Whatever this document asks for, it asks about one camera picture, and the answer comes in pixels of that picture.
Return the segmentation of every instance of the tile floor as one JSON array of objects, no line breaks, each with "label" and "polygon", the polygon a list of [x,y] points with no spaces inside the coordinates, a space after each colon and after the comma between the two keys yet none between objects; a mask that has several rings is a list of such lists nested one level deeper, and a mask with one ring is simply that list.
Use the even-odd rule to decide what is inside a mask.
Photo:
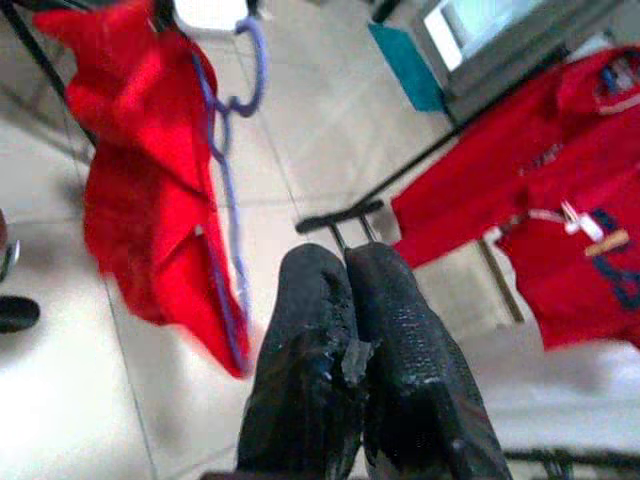
[{"label": "tile floor", "polygon": [[[257,337],[287,251],[306,241],[336,250],[327,232],[299,236],[294,222],[346,205],[448,128],[412,109],[368,34],[365,2],[265,3],[270,88],[260,114],[236,122],[232,157]],[[72,55],[44,43],[69,80]],[[244,39],[202,46],[223,95],[246,94]],[[97,275],[81,236],[91,149],[1,19],[0,66],[0,207],[24,247],[0,294],[31,296],[43,313],[36,328],[0,337],[0,478],[194,480],[232,469],[250,382],[227,378],[179,332],[134,318]],[[398,237],[388,209],[373,223],[381,239]],[[344,234],[365,240],[357,222]],[[417,276],[457,337],[509,322],[475,246]]]}]

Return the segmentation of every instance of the white tag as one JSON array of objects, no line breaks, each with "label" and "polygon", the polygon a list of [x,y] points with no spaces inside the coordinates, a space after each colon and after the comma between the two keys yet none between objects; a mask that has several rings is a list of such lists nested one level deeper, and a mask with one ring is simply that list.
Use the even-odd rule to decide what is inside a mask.
[{"label": "white tag", "polygon": [[604,232],[590,215],[580,215],[580,228],[592,242],[601,242],[604,239]]},{"label": "white tag", "polygon": [[564,224],[564,231],[568,235],[575,235],[580,231],[580,224],[578,222],[569,222]]}]

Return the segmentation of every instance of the black metal rod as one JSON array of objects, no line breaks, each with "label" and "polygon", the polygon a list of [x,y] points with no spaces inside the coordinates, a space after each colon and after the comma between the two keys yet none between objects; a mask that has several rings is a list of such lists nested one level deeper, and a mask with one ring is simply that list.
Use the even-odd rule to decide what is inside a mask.
[{"label": "black metal rod", "polygon": [[338,247],[340,247],[340,250],[344,252],[347,249],[347,244],[345,243],[344,238],[342,238],[342,234],[338,227],[332,223],[329,225],[329,230],[331,230],[331,235],[333,235],[333,238],[338,244]]},{"label": "black metal rod", "polygon": [[[55,67],[47,57],[47,55],[42,50],[42,47],[38,44],[37,40],[29,31],[29,27],[24,23],[20,14],[16,11],[13,6],[13,2],[11,0],[0,0],[0,10],[6,17],[7,21],[13,28],[13,31],[16,33],[22,44],[31,54],[31,57],[38,64],[42,72],[49,79],[49,83],[53,87],[53,90],[56,92],[58,97],[62,100],[62,102],[66,105],[67,99],[65,96],[65,84],[60,75],[56,71]],[[95,146],[97,144],[97,139],[95,135],[84,128],[82,131],[85,133],[89,141]]]},{"label": "black metal rod", "polygon": [[515,323],[524,323],[524,315],[522,314],[520,307],[518,307],[518,303],[513,296],[511,288],[509,288],[509,284],[502,274],[502,270],[500,270],[500,265],[498,265],[496,257],[493,255],[493,252],[489,248],[489,245],[487,245],[484,238],[478,240],[478,246],[480,247],[480,253],[482,254],[485,262],[487,262],[487,267],[489,267],[491,275],[496,281],[500,295],[502,296],[504,303],[507,305],[511,318],[513,318]]},{"label": "black metal rod", "polygon": [[353,220],[354,218],[359,218],[363,215],[373,213],[376,210],[380,210],[382,207],[384,207],[384,202],[382,200],[376,200],[369,204],[352,206],[345,210],[339,210],[328,215],[309,217],[296,225],[296,231],[298,233],[313,232],[314,230],[327,228],[330,225],[346,222],[347,220]]},{"label": "black metal rod", "polygon": [[362,225],[362,229],[364,230],[364,233],[367,236],[367,240],[369,240],[369,242],[375,242],[376,237],[375,237],[375,234],[373,233],[373,229],[371,228],[371,225],[369,224],[369,220],[367,220],[367,217],[365,215],[360,215],[358,219],[360,220],[360,225]]}]

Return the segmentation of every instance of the red jacket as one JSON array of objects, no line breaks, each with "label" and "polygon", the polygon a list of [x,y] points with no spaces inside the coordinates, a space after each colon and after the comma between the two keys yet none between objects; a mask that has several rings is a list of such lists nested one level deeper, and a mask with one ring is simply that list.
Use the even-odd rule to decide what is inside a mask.
[{"label": "red jacket", "polygon": [[[603,68],[629,51],[638,49],[614,49],[557,66],[478,121],[451,152],[393,200],[403,235],[397,250],[417,267],[530,210],[557,211],[563,201],[580,212],[611,209],[630,234],[635,232],[640,217],[628,205],[632,200],[611,195],[619,177],[629,178],[626,195],[636,192],[640,108],[634,105],[640,87],[606,95],[601,85]],[[529,220],[501,243],[547,346],[616,336],[633,326],[638,311],[620,306],[613,287],[584,256],[584,234],[563,232],[562,225]],[[635,247],[627,249],[614,263],[640,269],[634,252]],[[567,258],[576,262],[571,280],[562,277]],[[536,277],[539,269],[546,270]],[[586,271],[593,275],[583,275]],[[555,287],[545,288],[551,279]],[[584,292],[581,307],[574,300],[583,297],[574,287]],[[565,295],[569,290],[573,294]],[[590,302],[598,308],[587,307]],[[617,323],[611,322],[611,315],[618,314]]]},{"label": "red jacket", "polygon": [[206,56],[179,32],[151,28],[152,0],[93,13],[54,11],[35,25],[73,49],[78,73],[67,99],[100,138],[85,193],[85,241],[100,270],[115,276],[133,313],[186,327],[234,376],[207,243],[220,259],[240,354],[246,323],[232,299],[209,176],[203,96],[192,53],[215,91]]}]

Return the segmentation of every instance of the white stand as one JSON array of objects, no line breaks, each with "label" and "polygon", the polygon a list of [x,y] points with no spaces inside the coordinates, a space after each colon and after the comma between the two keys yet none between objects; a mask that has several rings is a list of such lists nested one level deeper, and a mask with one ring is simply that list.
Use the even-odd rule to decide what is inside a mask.
[{"label": "white stand", "polygon": [[174,0],[175,21],[189,36],[233,33],[249,15],[246,0]]}]

